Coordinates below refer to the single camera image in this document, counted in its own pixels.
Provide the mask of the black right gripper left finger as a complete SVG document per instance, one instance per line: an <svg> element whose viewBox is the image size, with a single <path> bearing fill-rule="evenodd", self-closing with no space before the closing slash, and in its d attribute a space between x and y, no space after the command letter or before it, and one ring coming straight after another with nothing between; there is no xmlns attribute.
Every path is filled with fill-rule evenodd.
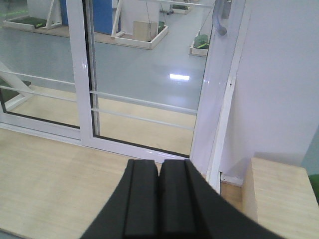
<svg viewBox="0 0 319 239"><path fill-rule="evenodd" d="M155 239L158 233L158 170L152 160L128 161L113 194L83 239Z"/></svg>

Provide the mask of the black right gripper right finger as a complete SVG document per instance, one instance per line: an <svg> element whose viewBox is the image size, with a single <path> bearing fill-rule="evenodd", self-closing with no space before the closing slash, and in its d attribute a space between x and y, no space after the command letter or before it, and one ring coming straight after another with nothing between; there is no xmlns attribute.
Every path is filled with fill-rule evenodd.
<svg viewBox="0 0 319 239"><path fill-rule="evenodd" d="M278 239L224 200L190 160L165 160L160 175L161 239Z"/></svg>

